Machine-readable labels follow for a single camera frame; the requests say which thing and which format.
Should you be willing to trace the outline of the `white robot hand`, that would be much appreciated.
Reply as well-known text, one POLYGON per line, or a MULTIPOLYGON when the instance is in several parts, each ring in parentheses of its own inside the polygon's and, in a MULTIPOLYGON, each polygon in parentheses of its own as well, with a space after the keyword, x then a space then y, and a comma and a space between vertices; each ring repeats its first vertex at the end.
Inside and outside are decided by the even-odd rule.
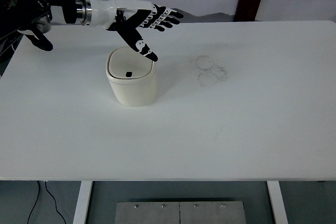
MULTIPOLYGON (((83 25, 88 26, 102 26, 109 28, 115 22, 117 11, 124 11, 126 17, 132 17, 137 11, 149 11, 149 14, 156 13, 142 28, 156 29, 158 31, 165 31, 166 28, 172 28, 172 24, 179 24, 180 18, 184 15, 168 8, 166 6, 159 6, 148 1, 142 0, 83 0, 84 16, 83 25)), ((142 36, 137 31, 136 27, 127 21, 117 22, 116 31, 127 45, 135 52, 142 56, 157 62, 157 55, 144 42, 142 36)))

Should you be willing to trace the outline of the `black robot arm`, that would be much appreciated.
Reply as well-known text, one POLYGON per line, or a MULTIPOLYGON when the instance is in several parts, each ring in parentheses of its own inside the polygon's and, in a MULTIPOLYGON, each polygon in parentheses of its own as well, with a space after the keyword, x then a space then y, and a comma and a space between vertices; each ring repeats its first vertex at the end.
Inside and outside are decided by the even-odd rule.
POLYGON ((165 31, 183 18, 176 10, 141 0, 1 0, 1 52, 21 35, 51 51, 53 45, 45 33, 51 30, 53 6, 61 7, 66 24, 116 31, 131 49, 152 61, 158 57, 137 29, 165 31))

